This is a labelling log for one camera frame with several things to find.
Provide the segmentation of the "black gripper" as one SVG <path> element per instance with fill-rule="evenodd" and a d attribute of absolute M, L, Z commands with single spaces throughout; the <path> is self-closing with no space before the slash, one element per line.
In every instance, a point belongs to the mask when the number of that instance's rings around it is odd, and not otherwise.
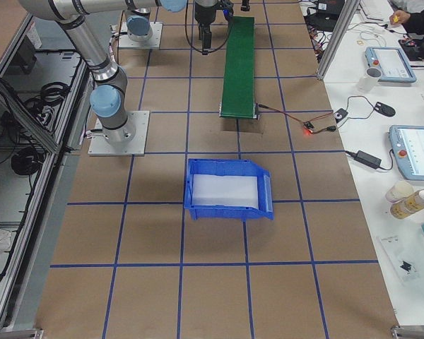
<path fill-rule="evenodd" d="M 194 18 L 199 24 L 201 53 L 208 54 L 211 48 L 212 33 L 210 25 L 216 20 L 218 0 L 194 0 Z"/>
<path fill-rule="evenodd" d="M 249 0 L 242 0 L 241 10 L 242 11 L 249 11 L 250 10 Z"/>

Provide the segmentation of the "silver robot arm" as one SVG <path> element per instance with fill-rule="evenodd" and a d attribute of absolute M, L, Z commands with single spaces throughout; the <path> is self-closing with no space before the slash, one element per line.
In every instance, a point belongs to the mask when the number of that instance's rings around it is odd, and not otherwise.
<path fill-rule="evenodd" d="M 216 13 L 222 11 L 227 22 L 231 22 L 234 11 L 231 1 L 193 1 L 194 19 L 199 26 L 199 40 L 203 43 L 203 48 L 211 47 L 211 25 L 216 20 Z M 140 7 L 126 13 L 126 26 L 128 34 L 133 38 L 149 37 L 151 25 L 149 7 Z"/>
<path fill-rule="evenodd" d="M 128 33 L 143 37 L 149 33 L 150 23 L 143 10 L 163 7 L 177 13 L 187 7 L 187 1 L 21 1 L 30 14 L 43 20 L 57 22 L 70 39 L 76 51 L 87 63 L 97 88 L 90 95 L 90 104 L 97 115 L 107 140 L 122 142 L 136 134 L 135 123 L 125 110 L 124 100 L 127 77 L 124 69 L 112 60 L 86 22 L 92 13 L 123 11 Z"/>

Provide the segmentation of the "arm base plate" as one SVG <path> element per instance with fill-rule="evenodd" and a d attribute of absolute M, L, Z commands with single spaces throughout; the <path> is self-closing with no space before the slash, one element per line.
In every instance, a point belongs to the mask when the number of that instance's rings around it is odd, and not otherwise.
<path fill-rule="evenodd" d="M 162 22 L 150 22 L 146 35 L 128 34 L 126 22 L 122 23 L 119 36 L 119 49 L 159 49 L 163 31 Z"/>
<path fill-rule="evenodd" d="M 150 119 L 149 111 L 127 112 L 127 122 L 116 130 L 104 129 L 99 119 L 96 119 L 92 132 L 88 154 L 92 156 L 143 156 L 146 150 L 146 140 Z"/>

